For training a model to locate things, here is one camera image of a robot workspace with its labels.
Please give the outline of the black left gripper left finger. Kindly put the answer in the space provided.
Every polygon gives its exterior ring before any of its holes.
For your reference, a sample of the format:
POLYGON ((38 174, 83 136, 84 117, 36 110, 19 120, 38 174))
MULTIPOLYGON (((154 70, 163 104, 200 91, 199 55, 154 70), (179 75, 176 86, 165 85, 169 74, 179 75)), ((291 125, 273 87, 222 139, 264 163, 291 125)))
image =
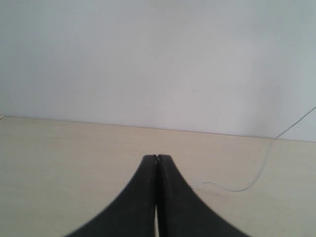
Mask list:
POLYGON ((69 237, 154 237, 157 156, 142 158, 122 192, 69 237))

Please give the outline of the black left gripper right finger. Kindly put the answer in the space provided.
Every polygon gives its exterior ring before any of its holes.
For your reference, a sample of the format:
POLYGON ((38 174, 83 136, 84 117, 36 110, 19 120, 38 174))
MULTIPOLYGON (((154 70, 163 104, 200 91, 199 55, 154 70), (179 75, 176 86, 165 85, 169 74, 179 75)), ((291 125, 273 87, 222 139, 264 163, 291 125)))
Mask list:
POLYGON ((169 155, 157 157, 158 231, 161 237, 245 237, 192 190, 169 155))

